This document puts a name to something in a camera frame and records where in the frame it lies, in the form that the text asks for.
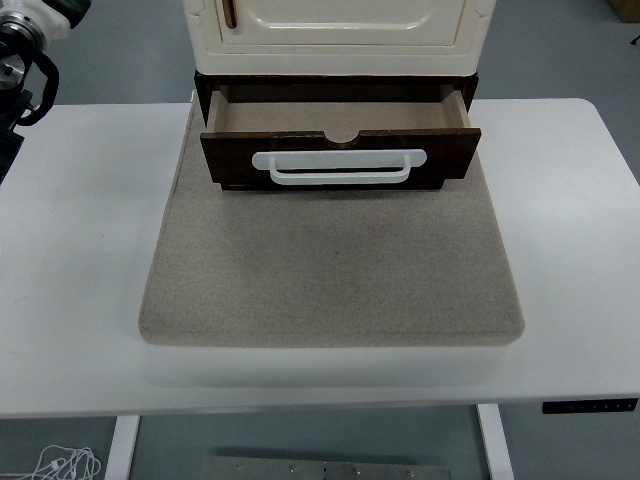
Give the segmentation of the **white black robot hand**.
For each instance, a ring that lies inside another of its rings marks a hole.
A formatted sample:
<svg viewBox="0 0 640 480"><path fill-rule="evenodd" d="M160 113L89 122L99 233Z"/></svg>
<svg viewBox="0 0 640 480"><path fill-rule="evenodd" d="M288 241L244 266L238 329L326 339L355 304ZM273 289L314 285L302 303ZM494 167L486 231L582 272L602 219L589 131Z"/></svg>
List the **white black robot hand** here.
<svg viewBox="0 0 640 480"><path fill-rule="evenodd" d="M90 9L90 0L1 2L1 25L46 43L66 38Z"/></svg>

